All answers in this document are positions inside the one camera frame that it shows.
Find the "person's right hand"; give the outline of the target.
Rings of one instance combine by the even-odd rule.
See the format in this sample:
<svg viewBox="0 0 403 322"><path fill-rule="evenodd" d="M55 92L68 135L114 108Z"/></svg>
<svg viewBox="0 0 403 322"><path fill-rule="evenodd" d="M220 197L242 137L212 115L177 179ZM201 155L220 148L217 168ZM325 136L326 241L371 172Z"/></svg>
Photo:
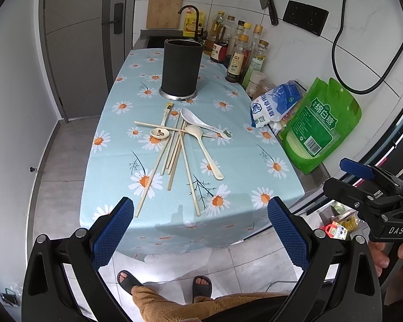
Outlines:
<svg viewBox="0 0 403 322"><path fill-rule="evenodd" d="M386 243L374 243L370 241L368 246L372 255L373 263L375 265L377 276L380 276L383 269L387 268L390 263L389 257L384 253ZM403 259L403 243L398 249L398 258Z"/></svg>

